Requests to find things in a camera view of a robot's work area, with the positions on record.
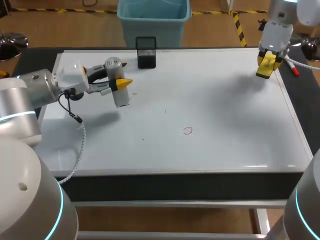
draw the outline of red mark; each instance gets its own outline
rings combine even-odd
[[[189,130],[190,130],[190,132],[184,132],[184,133],[183,133],[184,135],[189,135],[189,134],[191,134],[191,133],[192,133],[192,127],[187,126],[187,127],[186,127],[186,128],[184,128],[183,130],[186,130],[186,129],[189,129]]]

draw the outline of yellow and black tape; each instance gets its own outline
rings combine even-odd
[[[248,11],[192,11],[192,15],[210,15],[210,14],[267,14],[268,11],[262,10],[248,10]]]
[[[238,32],[239,35],[239,39],[241,42],[241,47],[246,47],[247,46],[247,42],[245,39],[245,35],[244,35],[244,31],[242,30],[242,27],[240,25],[240,21],[239,21],[239,14],[238,13],[233,13],[233,20],[236,26],[236,30]]]
[[[227,14],[226,11],[192,11],[192,15]]]
[[[260,10],[255,10],[255,11],[231,11],[232,14],[267,14],[268,11],[260,11]]]
[[[91,14],[117,14],[117,11],[113,10],[86,10],[86,9],[71,9],[71,8],[11,8],[11,12],[58,12],[60,14],[64,12],[80,12]]]
[[[11,12],[78,12],[91,14],[117,14],[115,10],[87,10],[87,9],[73,9],[73,8],[11,8]],[[214,15],[214,14],[266,14],[268,11],[192,11],[192,15]]]

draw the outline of blue plastic bin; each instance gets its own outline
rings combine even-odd
[[[157,48],[179,48],[192,12],[189,0],[119,0],[117,16],[127,47],[136,47],[136,37],[156,37]]]

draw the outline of black cable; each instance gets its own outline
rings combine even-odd
[[[98,0],[95,0],[95,3],[90,4],[90,5],[86,5],[86,4],[85,4],[85,0],[82,0],[82,5],[85,6],[85,7],[91,7],[91,6],[96,5],[97,3],[98,3]]]
[[[66,109],[65,106],[63,106],[62,103],[61,103],[61,101],[60,101],[60,98],[61,98],[62,96],[64,96],[63,93],[59,95],[59,97],[58,97],[58,103],[59,103],[59,105],[60,105],[64,110],[66,110],[66,111],[69,113],[69,110]]]
[[[60,101],[60,98],[61,98],[62,96],[65,96],[65,98],[68,100],[68,108],[69,108],[69,109],[65,108],[65,106],[62,105],[62,103],[61,103],[61,101]],[[67,97],[64,93],[62,93],[62,94],[59,95],[59,97],[58,97],[58,103],[59,103],[59,105],[60,105],[64,110],[66,110],[66,111],[69,113],[69,115],[70,115],[74,120],[76,120],[76,121],[77,121],[78,123],[80,123],[80,124],[83,122],[83,120],[82,120],[81,117],[79,117],[78,115],[75,115],[75,114],[73,114],[73,113],[71,112],[70,99],[69,99],[69,97]]]

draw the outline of cable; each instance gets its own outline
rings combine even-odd
[[[98,3],[98,0],[95,0],[95,3],[90,4],[90,5],[86,5],[86,4],[85,4],[85,0],[82,0],[82,5],[85,6],[85,7],[91,7],[91,6],[96,5],[97,3]]]
[[[62,105],[62,103],[61,103],[61,101],[60,101],[60,98],[61,98],[62,96],[65,96],[65,98],[67,99],[67,101],[68,101],[68,108],[69,108],[69,109],[66,109],[65,106]],[[73,114],[73,113],[71,112],[70,96],[69,96],[69,95],[66,95],[66,93],[60,94],[59,97],[58,97],[58,103],[59,103],[59,105],[60,105],[64,110],[66,110],[66,111],[69,113],[69,115],[70,115],[74,120],[76,120],[76,121],[77,121],[78,123],[80,123],[80,124],[83,122],[83,120],[81,119],[81,117],[79,117],[78,115],[75,115],[75,114]]]
[[[303,68],[306,68],[306,69],[310,69],[310,70],[320,71],[320,67],[309,66],[309,65],[303,64],[301,62],[292,60],[288,55],[286,55],[284,58],[287,59],[289,62],[297,65],[297,66],[300,66],[300,67],[303,67]]]
[[[68,101],[68,108],[67,109],[65,106],[62,105],[61,101],[60,101],[60,98],[62,96],[65,96],[65,98],[67,99]],[[60,180],[58,183],[61,185],[63,183],[65,183],[66,181],[68,181],[70,178],[72,178],[72,176],[75,174],[76,170],[78,169],[78,166],[79,166],[79,163],[82,159],[82,156],[83,156],[83,153],[84,153],[84,150],[85,150],[85,146],[86,146],[86,140],[87,140],[87,132],[86,132],[86,128],[85,128],[85,124],[83,123],[83,120],[81,119],[81,117],[79,117],[78,115],[75,115],[71,112],[71,106],[70,106],[70,96],[69,95],[66,95],[66,93],[62,93],[59,95],[58,97],[58,103],[59,105],[64,109],[66,110],[69,115],[75,119],[79,124],[80,124],[80,128],[82,128],[82,142],[81,142],[81,148],[80,148],[80,153],[79,153],[79,157],[78,159],[76,160],[75,162],[75,165],[71,171],[71,173],[65,177],[64,179]]]
[[[85,124],[84,123],[81,123],[81,126],[80,128],[82,128],[83,130],[83,133],[82,133],[82,142],[81,142],[81,148],[80,148],[80,153],[79,153],[79,157],[78,159],[76,160],[75,162],[75,165],[71,171],[71,173],[65,177],[64,179],[60,180],[58,183],[61,185],[61,184],[64,184],[66,181],[68,181],[70,178],[73,177],[73,175],[75,174],[75,172],[77,171],[78,169],[78,166],[79,166],[79,163],[82,159],[82,156],[83,156],[83,153],[84,153],[84,150],[85,150],[85,146],[86,146],[86,140],[87,140],[87,132],[86,132],[86,128],[85,128]]]

